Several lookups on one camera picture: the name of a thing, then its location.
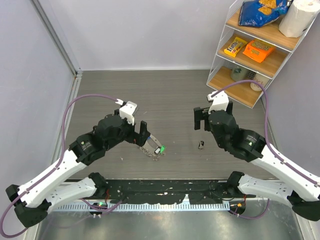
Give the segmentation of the small black key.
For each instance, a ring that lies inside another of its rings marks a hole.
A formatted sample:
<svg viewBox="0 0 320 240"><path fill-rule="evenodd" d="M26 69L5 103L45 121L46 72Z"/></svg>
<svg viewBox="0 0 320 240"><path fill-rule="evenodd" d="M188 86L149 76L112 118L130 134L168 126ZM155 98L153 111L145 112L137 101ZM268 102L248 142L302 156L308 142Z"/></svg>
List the small black key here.
<svg viewBox="0 0 320 240"><path fill-rule="evenodd" d="M204 145L205 145L204 141L201 140L198 144L198 149L202 150L204 148Z"/></svg>

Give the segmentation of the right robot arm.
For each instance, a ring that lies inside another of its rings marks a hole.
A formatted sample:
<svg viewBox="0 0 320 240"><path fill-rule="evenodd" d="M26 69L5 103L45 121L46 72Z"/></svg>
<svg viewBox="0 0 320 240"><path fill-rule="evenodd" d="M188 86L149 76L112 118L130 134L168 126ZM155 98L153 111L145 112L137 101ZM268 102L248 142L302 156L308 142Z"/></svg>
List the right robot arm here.
<svg viewBox="0 0 320 240"><path fill-rule="evenodd" d="M233 157L258 166L278 178L278 182L254 178L233 171L226 191L232 197L254 195L282 203L300 217L317 222L320 219L320 179L283 156L259 133L240 128L232 114L233 103L224 110L195 107L194 129L211 132L217 146Z"/></svg>

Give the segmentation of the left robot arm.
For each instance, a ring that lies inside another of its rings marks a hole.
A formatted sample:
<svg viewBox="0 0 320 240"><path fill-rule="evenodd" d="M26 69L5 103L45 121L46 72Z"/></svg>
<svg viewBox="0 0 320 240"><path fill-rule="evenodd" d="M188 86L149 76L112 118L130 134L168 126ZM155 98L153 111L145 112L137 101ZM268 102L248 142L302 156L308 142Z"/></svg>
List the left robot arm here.
<svg viewBox="0 0 320 240"><path fill-rule="evenodd" d="M62 156L37 177L24 185L11 184L5 190L14 206L18 220L26 228L40 223L48 215L53 200L48 196L54 188L73 174L83 170L106 152L126 141L142 147L150 137L145 121L140 122L139 132L130 118L121 116L119 110L106 115L92 131L80 135Z"/></svg>

